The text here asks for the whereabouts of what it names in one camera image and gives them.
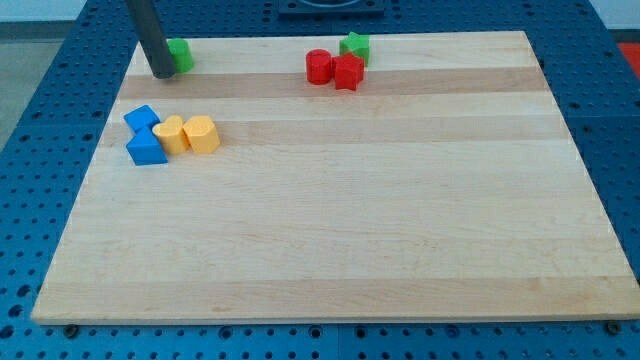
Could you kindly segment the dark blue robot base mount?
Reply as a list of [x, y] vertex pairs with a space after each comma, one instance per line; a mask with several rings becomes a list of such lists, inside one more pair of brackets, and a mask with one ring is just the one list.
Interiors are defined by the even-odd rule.
[[385, 0], [277, 0], [280, 17], [306, 15], [380, 15]]

